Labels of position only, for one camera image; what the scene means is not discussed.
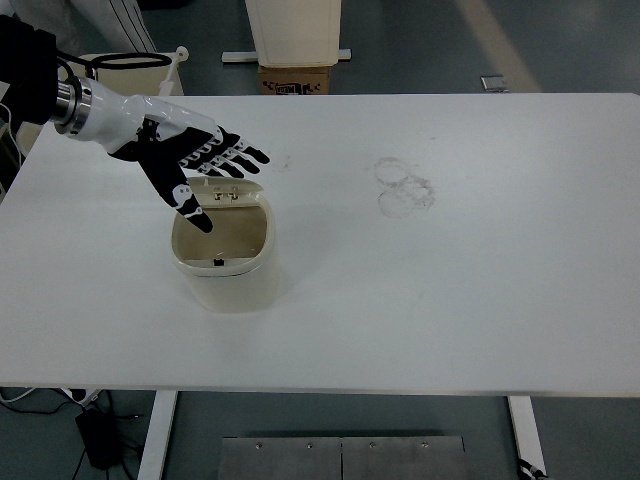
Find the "power adapter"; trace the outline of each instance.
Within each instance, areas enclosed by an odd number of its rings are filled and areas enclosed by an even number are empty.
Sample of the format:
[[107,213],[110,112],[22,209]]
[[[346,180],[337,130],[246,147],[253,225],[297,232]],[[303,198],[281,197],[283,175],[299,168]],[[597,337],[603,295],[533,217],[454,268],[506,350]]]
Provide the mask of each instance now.
[[120,462],[120,445],[112,416],[98,410],[85,410],[76,417],[91,466],[100,470]]

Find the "gray floor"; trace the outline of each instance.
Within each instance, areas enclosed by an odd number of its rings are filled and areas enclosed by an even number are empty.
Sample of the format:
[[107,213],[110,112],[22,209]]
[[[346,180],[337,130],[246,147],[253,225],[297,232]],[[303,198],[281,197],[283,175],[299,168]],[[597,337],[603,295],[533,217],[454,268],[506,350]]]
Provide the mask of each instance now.
[[[220,62],[223,51],[253,50],[244,2],[191,0],[144,16],[159,50],[188,48],[180,74],[185,94],[258,93],[256,65]],[[341,47],[351,48],[353,59],[333,68],[332,94],[482,93],[479,76],[498,73],[514,92],[640,93],[634,0],[344,0],[342,17]],[[103,51],[99,39],[88,45]],[[15,406],[55,408],[60,400],[39,391]],[[114,400],[119,413],[148,415],[153,393],[114,392]],[[640,401],[533,403],[554,478],[640,476]],[[51,416],[0,409],[0,479],[71,478],[82,452],[78,413],[74,405]],[[131,443],[144,441],[147,424],[148,416],[119,422]],[[461,435],[472,478],[515,479],[502,398],[202,392],[179,397],[165,478],[215,479],[225,436],[411,433]],[[135,456],[126,460],[137,471]],[[105,475],[85,460],[78,478]],[[116,468],[110,478],[126,477]]]

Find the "cardboard box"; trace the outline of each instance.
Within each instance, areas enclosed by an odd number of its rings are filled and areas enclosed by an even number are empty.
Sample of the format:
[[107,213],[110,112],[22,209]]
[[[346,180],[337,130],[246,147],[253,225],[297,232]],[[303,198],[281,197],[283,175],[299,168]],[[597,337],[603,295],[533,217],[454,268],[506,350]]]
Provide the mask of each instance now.
[[258,68],[263,95],[327,95],[331,67]]

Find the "table leg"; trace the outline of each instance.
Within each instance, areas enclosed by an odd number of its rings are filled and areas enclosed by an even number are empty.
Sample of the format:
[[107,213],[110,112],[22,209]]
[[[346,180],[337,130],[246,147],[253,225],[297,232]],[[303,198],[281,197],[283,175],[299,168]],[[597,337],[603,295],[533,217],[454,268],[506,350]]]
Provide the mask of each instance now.
[[164,460],[169,446],[173,412],[176,407],[178,392],[175,390],[159,390],[153,402],[151,421],[144,453],[138,472],[138,480],[161,480]]

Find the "robotic hand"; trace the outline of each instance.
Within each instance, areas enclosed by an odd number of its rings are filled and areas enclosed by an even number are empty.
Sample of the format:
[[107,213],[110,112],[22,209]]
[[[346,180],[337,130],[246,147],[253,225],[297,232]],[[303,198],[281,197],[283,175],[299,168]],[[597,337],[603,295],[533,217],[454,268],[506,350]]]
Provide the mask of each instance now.
[[98,142],[112,157],[138,162],[164,201],[204,232],[213,225],[182,168],[243,178],[243,171],[258,173],[258,165],[269,162],[211,118],[157,98],[123,97],[86,78],[58,84],[51,120],[70,138]]
[[112,157],[138,162],[164,201],[196,227],[213,225],[182,168],[209,176],[258,173],[269,158],[215,121],[157,98],[118,95],[90,79],[57,78],[55,37],[0,16],[0,101],[23,121],[43,124],[76,140],[95,141]]

